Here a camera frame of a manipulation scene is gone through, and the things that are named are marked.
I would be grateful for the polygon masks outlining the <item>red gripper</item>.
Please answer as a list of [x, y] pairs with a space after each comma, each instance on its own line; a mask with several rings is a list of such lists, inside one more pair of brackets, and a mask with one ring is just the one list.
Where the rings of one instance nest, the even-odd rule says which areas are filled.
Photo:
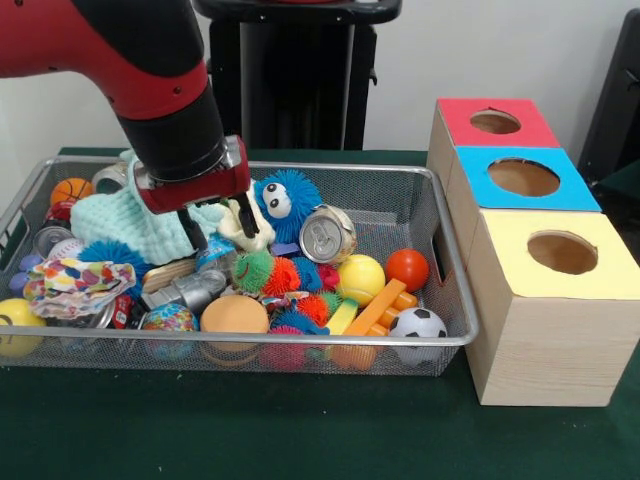
[[179, 182], [153, 179], [140, 161], [135, 162], [135, 187], [142, 202], [154, 214], [178, 211], [178, 219], [196, 251], [207, 248], [207, 238], [186, 207], [191, 204], [232, 198], [238, 203], [238, 218], [244, 235], [259, 233], [246, 192], [250, 188], [250, 171], [244, 142], [238, 135], [225, 138], [226, 149], [216, 167], [202, 175]]

